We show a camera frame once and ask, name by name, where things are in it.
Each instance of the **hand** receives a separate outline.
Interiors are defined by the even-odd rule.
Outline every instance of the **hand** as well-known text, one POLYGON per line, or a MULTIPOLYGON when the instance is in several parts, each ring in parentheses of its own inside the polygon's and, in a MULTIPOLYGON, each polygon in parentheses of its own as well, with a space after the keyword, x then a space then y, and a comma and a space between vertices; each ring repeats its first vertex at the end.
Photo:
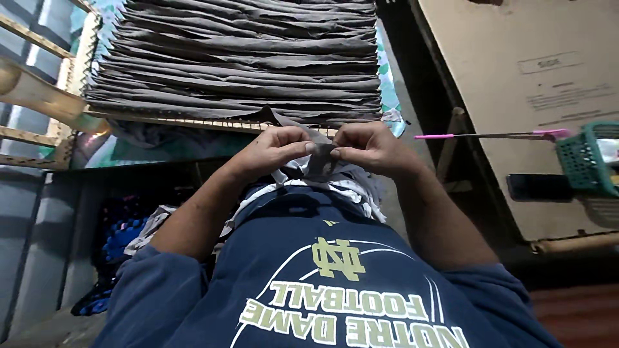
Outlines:
POLYGON ((394 180, 406 179, 425 168, 417 154, 383 122, 345 124, 335 135, 333 144, 338 146, 331 151, 335 159, 394 180))
POLYGON ((268 127, 222 169, 243 183, 250 183, 291 160, 311 154, 315 148, 310 136, 299 127, 268 127))

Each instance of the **shirt sleeve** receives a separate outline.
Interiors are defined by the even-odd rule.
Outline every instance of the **shirt sleeve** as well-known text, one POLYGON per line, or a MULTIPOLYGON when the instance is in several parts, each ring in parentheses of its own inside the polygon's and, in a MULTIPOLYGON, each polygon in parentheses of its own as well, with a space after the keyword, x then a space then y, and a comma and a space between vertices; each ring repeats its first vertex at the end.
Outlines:
POLYGON ((93 347, 161 347, 206 292, 197 260, 147 245, 118 270, 107 322, 93 347))
POLYGON ((527 290, 502 264, 442 273, 512 347, 561 347, 535 319, 527 290))

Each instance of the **notre dame logo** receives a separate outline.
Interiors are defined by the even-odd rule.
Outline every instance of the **notre dame logo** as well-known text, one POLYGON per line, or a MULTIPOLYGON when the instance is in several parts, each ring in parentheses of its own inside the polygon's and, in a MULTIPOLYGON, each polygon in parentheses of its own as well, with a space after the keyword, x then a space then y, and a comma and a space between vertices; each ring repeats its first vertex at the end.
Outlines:
POLYGON ((318 243, 311 246, 312 257, 320 269, 320 275, 333 278, 333 271, 341 271, 348 280, 358 282, 356 273, 365 273, 365 267, 359 262, 359 249, 349 246, 348 240, 337 239, 335 242, 337 245, 330 245, 323 237, 318 237, 318 243))

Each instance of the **forearm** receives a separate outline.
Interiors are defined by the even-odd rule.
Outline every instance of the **forearm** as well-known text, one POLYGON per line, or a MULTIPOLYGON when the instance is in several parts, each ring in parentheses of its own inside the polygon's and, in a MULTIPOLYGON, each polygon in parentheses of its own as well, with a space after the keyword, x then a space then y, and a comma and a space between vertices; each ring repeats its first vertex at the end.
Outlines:
POLYGON ((150 244, 161 252, 205 260, 244 187, 244 180, 220 168, 165 221, 150 244))
POLYGON ((475 225, 456 206, 427 168, 396 179, 410 244, 437 269, 497 263, 475 225))

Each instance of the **person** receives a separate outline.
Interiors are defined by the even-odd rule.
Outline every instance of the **person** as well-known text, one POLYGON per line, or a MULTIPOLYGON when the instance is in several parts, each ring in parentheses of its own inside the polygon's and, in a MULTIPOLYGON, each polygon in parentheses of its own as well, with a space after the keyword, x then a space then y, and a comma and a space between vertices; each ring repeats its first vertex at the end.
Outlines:
POLYGON ((560 347, 526 290, 416 153, 380 122, 331 155, 397 186, 411 247, 331 191, 261 197, 211 254, 243 188, 315 149, 271 127, 219 168, 118 272, 95 347, 560 347))

